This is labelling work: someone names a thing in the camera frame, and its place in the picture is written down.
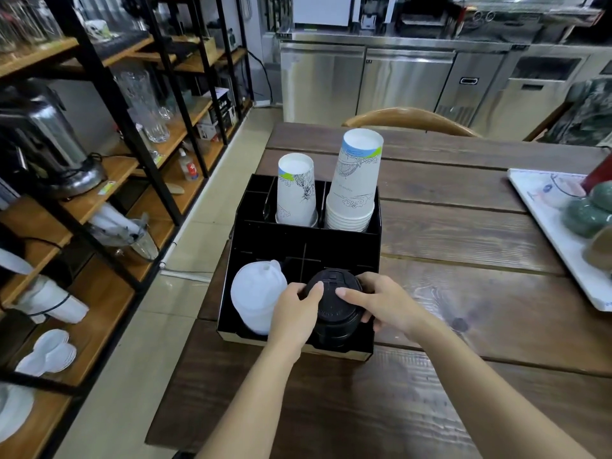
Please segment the person's left hand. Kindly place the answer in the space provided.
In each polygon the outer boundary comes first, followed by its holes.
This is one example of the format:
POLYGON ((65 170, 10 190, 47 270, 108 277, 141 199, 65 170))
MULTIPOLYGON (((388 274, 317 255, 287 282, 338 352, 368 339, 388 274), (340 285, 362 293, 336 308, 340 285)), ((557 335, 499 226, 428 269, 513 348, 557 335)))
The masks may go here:
POLYGON ((306 285, 290 283, 280 294, 275 305, 267 346, 296 361, 302 347, 310 338, 317 323, 317 311, 309 311, 300 298, 306 285))

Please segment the stack of black cup lids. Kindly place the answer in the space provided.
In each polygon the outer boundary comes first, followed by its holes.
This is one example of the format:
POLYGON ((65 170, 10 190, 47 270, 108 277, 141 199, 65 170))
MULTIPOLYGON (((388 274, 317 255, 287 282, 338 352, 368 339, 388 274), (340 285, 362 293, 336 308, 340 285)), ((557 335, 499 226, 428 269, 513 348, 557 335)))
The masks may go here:
POLYGON ((313 345, 318 349, 336 350, 344 346, 356 331, 365 311, 339 297, 336 289, 348 288, 362 292, 363 288, 356 276, 348 270, 324 269, 310 279, 299 293, 300 299, 306 298, 319 281, 323 282, 324 292, 318 303, 313 345))

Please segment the person's right forearm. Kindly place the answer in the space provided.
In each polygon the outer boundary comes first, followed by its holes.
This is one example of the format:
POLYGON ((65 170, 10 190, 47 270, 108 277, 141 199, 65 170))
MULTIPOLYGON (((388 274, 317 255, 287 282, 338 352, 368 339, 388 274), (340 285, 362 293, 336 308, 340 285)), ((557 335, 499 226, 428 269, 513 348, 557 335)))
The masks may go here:
POLYGON ((430 359, 483 459, 594 459, 438 318, 411 316, 406 333, 430 359))

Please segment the black cup organizer box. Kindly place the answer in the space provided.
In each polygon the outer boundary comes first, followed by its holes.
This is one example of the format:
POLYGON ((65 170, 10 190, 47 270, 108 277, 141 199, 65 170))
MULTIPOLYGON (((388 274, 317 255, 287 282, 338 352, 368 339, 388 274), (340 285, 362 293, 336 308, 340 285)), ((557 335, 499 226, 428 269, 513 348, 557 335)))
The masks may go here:
MULTIPOLYGON (((265 346, 267 342, 267 336, 249 330, 231 302, 232 281, 250 262, 278 261, 289 283, 307 284, 324 269, 345 269, 354 276, 379 272, 383 224, 378 187, 367 229, 353 232, 323 227, 325 201, 331 188, 331 182, 323 180, 315 181, 318 214, 315 226, 277 223, 277 185, 277 176, 252 174, 237 209, 217 320, 217 332, 225 341, 252 346, 265 346)), ((336 350, 316 348, 313 337, 312 332, 303 352, 362 362, 368 361, 374 352, 371 323, 359 324, 346 344, 336 350)))

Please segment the stack of white cup lids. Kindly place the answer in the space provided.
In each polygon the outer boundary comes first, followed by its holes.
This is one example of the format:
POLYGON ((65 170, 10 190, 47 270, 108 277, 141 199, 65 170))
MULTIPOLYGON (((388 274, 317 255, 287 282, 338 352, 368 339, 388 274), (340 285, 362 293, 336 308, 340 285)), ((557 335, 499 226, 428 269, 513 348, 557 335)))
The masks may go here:
POLYGON ((249 330, 266 336, 275 306, 287 286, 278 261, 250 262, 236 273, 232 281, 231 302, 249 330))

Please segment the stack of small paper cups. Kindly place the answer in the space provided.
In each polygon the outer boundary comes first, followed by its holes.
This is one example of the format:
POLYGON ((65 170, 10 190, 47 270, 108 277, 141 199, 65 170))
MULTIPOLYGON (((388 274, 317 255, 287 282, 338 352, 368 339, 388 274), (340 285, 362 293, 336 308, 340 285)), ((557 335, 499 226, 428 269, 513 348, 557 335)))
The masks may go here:
POLYGON ((311 228, 317 219, 313 160, 299 153, 282 156, 278 163, 276 222, 311 228))

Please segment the clear sanitizer bottle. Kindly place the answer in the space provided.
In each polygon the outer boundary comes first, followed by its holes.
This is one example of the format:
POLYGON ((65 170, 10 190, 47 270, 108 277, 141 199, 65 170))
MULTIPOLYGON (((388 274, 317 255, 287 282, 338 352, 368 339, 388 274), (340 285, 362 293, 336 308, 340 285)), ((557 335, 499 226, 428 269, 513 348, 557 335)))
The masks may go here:
POLYGON ((194 161, 183 148, 179 149, 179 165, 183 176, 187 181, 195 181, 200 176, 194 161))

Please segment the glass blender jug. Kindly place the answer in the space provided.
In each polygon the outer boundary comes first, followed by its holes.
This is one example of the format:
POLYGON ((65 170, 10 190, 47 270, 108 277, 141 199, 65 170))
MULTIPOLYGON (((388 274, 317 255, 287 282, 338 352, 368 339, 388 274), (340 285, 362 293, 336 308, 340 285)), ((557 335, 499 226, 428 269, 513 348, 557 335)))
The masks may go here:
POLYGON ((139 217, 121 214, 110 203, 104 203, 90 218, 86 227, 91 235, 118 259, 131 264, 154 262, 159 254, 158 246, 149 231, 150 216, 139 217))

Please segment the curved wooden chair back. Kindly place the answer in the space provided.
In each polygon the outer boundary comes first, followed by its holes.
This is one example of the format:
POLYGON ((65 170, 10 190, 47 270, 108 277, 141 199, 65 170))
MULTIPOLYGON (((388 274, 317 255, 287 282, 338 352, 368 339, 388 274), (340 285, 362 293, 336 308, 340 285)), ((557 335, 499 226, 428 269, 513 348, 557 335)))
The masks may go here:
POLYGON ((477 132, 442 115, 415 107, 391 107, 372 110, 351 117, 342 123, 342 127, 346 128, 369 126, 433 131, 450 136, 481 138, 481 135, 477 132))

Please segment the white cardboard boxes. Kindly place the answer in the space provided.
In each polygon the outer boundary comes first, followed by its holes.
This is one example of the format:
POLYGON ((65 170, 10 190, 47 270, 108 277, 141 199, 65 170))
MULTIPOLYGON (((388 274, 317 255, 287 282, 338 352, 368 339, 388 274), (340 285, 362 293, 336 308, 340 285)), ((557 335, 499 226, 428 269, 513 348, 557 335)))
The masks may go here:
POLYGON ((221 127, 224 127, 226 134, 228 134, 229 130, 238 122, 231 89, 216 87, 215 92, 221 118, 217 116, 214 106, 211 105, 209 111, 196 124, 200 139, 205 141, 221 141, 221 127))

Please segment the black and wood shelving rack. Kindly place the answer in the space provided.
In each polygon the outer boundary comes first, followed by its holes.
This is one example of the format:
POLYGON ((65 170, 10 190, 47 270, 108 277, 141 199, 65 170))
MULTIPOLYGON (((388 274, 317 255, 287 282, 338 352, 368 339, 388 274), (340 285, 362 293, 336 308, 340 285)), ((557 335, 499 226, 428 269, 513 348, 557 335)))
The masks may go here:
POLYGON ((196 96, 187 105, 179 76, 204 75, 216 84, 219 63, 236 86, 234 58, 221 17, 217 49, 201 13, 200 0, 120 0, 128 14, 144 20, 144 33, 120 32, 118 40, 92 41, 80 0, 0 0, 0 89, 36 78, 54 90, 65 117, 87 154, 100 156, 108 180, 67 200, 48 197, 19 165, 0 131, 0 383, 34 390, 25 424, 0 442, 0 459, 45 459, 54 454, 90 392, 137 303, 159 269, 162 254, 187 220, 230 141, 196 153, 201 176, 180 180, 178 150, 196 142, 195 126, 217 98, 196 96), (120 69, 148 71, 158 102, 172 118, 166 142, 151 142, 116 80, 120 69), (96 240, 86 223, 110 203, 121 214, 150 216, 149 231, 159 254, 151 263, 118 259, 96 240), (67 324, 49 317, 34 324, 13 307, 38 276, 45 275, 89 307, 85 318, 67 324), (15 372, 45 332, 61 329, 77 349, 59 373, 34 377, 15 372))

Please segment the green ceramic bowl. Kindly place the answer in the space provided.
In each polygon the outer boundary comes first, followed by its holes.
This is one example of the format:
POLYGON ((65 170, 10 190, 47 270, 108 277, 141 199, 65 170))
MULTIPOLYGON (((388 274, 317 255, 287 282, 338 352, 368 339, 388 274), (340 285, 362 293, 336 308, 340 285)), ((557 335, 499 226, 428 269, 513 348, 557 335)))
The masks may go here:
POLYGON ((588 198, 594 206, 612 214, 612 180, 593 186, 588 198))
POLYGON ((612 223, 612 212, 597 207, 589 198, 576 198, 564 207, 561 222, 570 232, 591 239, 612 223))

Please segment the red bottle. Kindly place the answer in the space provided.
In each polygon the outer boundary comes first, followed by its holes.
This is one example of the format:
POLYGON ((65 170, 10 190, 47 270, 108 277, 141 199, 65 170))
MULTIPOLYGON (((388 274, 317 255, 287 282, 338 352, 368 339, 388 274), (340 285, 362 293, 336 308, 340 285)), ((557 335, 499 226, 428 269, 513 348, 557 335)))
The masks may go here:
POLYGON ((581 186, 589 194, 596 185, 608 181, 612 181, 612 152, 583 179, 581 186))

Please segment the white countertop appliance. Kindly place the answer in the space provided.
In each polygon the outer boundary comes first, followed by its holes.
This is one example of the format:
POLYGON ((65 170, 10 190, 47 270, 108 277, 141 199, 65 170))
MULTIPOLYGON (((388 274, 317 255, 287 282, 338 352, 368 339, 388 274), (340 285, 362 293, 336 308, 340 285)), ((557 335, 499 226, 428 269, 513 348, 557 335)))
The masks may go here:
POLYGON ((293 22, 348 27, 353 0, 293 0, 293 22))

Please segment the camouflage jacket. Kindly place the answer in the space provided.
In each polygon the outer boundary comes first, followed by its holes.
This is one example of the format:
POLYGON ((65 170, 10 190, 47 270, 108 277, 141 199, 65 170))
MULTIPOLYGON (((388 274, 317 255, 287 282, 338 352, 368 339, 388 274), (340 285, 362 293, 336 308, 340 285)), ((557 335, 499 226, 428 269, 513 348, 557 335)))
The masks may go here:
POLYGON ((612 151, 612 78, 596 78, 570 87, 569 109, 540 142, 590 146, 612 151))

